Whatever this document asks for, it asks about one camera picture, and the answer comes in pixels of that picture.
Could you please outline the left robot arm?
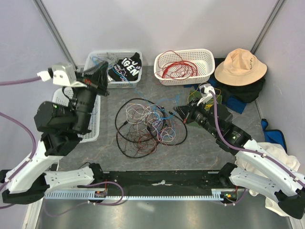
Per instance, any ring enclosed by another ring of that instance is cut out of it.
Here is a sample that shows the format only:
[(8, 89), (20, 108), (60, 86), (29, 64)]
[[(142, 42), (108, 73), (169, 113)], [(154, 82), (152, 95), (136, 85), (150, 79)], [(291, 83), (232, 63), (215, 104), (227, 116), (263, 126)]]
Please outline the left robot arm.
[(49, 167), (90, 132), (96, 97), (109, 95), (107, 69), (106, 61), (84, 71), (77, 71), (71, 63), (57, 63), (37, 73), (38, 80), (71, 88), (73, 96), (66, 106), (50, 101), (39, 106), (34, 122), (42, 133), (40, 140), (33, 141), (31, 152), (15, 168), (0, 172), (3, 208), (34, 203), (55, 190), (104, 184), (103, 171), (96, 163), (66, 172), (49, 171)]

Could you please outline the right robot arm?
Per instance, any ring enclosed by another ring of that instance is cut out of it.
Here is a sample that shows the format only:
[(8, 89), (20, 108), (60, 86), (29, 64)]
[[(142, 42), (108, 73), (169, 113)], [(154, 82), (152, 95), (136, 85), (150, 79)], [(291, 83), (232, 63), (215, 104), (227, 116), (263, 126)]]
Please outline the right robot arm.
[(222, 104), (205, 110), (194, 100), (187, 105), (174, 107), (182, 120), (196, 122), (213, 135), (217, 145), (257, 168), (262, 175), (248, 172), (227, 163), (218, 176), (222, 187), (231, 185), (244, 187), (278, 204), (288, 216), (301, 219), (305, 214), (305, 176), (281, 162), (263, 149), (247, 132), (232, 123), (233, 115)]

